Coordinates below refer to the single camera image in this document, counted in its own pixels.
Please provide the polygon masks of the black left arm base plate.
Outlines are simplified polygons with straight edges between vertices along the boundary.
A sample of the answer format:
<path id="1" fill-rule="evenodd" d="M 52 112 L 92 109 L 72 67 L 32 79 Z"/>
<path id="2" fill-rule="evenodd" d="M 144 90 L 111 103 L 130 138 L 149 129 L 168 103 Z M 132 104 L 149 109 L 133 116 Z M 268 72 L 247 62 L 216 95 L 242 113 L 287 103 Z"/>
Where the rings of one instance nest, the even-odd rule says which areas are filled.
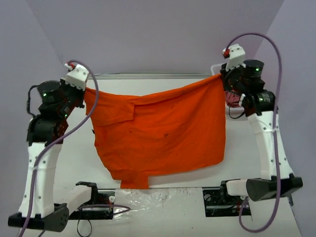
<path id="1" fill-rule="evenodd" d="M 114 189 L 100 189 L 93 201 L 83 204 L 86 207 L 81 210 L 75 210 L 70 216 L 69 220 L 112 220 L 114 217 L 113 207 L 102 207 L 102 205 L 110 205 L 115 202 Z"/>

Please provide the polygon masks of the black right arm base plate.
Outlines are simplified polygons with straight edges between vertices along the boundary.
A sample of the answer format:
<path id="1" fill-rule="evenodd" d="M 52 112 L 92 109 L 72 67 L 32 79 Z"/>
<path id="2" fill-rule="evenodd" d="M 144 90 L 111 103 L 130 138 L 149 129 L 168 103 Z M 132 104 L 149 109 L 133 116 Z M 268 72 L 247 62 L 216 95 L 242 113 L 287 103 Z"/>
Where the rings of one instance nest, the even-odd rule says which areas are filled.
<path id="1" fill-rule="evenodd" d="M 202 188 L 206 217 L 238 217 L 243 200 L 240 197 L 223 198 L 219 187 Z"/>

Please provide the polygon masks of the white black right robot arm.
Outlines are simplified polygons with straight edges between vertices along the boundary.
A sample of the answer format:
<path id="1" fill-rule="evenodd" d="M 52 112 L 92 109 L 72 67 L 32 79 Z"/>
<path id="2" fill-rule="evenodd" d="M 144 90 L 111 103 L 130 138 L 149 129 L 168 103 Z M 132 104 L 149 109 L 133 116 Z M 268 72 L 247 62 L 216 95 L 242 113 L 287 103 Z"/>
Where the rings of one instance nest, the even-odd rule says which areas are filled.
<path id="1" fill-rule="evenodd" d="M 220 74 L 225 91 L 240 96 L 259 150 L 261 176 L 251 179 L 235 179 L 221 182 L 220 201 L 232 203 L 237 196 L 252 201 L 289 197 L 302 188 L 303 180 L 291 169 L 281 139 L 278 113 L 274 112 L 276 96 L 264 88 L 261 78 L 264 63 L 245 60 L 240 66 L 227 69 L 221 66 Z"/>

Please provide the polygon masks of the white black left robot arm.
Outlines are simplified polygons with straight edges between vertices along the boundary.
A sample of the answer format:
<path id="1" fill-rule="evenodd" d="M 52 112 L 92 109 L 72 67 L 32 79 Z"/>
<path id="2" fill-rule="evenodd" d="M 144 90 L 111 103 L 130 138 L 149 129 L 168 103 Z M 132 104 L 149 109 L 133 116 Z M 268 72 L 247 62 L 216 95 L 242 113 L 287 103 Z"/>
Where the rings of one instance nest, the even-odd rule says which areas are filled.
<path id="1" fill-rule="evenodd" d="M 89 186 L 78 185 L 70 198 L 61 204 L 53 201 L 56 165 L 64 139 L 80 129 L 92 116 L 98 99 L 90 112 L 70 131 L 67 119 L 74 108 L 84 108 L 86 87 L 72 85 L 65 79 L 49 80 L 35 85 L 42 103 L 39 114 L 32 115 L 28 130 L 28 173 L 24 196 L 17 213 L 8 218 L 8 226 L 19 228 L 22 237 L 27 229 L 61 232 L 69 216 L 82 204 L 95 206 L 99 193 Z"/>

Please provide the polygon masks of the orange t shirt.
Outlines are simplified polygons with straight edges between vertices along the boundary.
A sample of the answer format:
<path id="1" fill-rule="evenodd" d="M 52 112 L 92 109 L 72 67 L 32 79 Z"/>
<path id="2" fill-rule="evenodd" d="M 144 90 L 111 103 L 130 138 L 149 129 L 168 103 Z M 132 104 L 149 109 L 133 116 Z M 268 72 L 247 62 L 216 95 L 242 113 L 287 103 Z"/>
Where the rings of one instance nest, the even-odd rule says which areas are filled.
<path id="1" fill-rule="evenodd" d="M 85 92 L 102 164 L 123 189 L 147 189 L 149 177 L 223 161 L 225 93 L 219 75 L 144 96 Z"/>

